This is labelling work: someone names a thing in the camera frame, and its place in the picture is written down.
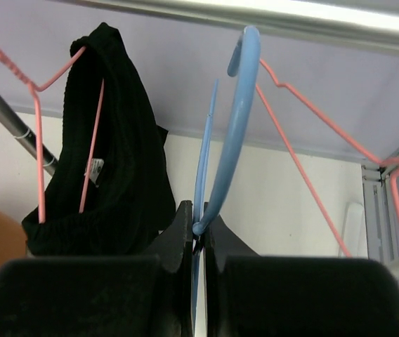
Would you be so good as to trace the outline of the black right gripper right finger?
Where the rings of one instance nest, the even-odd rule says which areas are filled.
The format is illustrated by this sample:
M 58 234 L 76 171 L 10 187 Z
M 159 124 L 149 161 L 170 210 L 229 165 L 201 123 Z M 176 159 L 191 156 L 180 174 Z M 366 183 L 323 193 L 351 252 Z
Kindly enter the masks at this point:
M 399 336 L 399 286 L 375 260 L 260 256 L 222 218 L 203 240 L 208 336 Z

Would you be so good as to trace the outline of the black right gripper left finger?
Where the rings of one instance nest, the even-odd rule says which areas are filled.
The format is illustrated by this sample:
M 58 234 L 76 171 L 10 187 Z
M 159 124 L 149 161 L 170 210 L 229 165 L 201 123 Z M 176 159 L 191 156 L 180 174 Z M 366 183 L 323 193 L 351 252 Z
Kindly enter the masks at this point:
M 0 336 L 191 336 L 192 204 L 144 252 L 15 259 L 0 268 Z

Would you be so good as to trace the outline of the blue hanger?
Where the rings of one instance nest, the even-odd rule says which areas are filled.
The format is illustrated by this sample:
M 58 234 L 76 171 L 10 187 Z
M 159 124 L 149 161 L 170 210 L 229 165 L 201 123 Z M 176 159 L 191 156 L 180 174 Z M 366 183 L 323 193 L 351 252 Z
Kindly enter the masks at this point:
M 209 160 L 211 131 L 216 93 L 211 96 L 209 113 L 202 138 L 195 195 L 192 233 L 195 247 L 192 258 L 192 308 L 197 307 L 199 275 L 204 275 L 206 335 L 219 336 L 225 323 L 227 299 L 222 274 L 231 256 L 254 257 L 256 252 L 246 245 L 224 223 L 219 213 L 228 195 L 247 130 L 259 70 L 261 42 L 254 26 L 243 29 L 228 65 L 228 76 L 237 77 L 228 130 L 209 201 L 204 200 Z

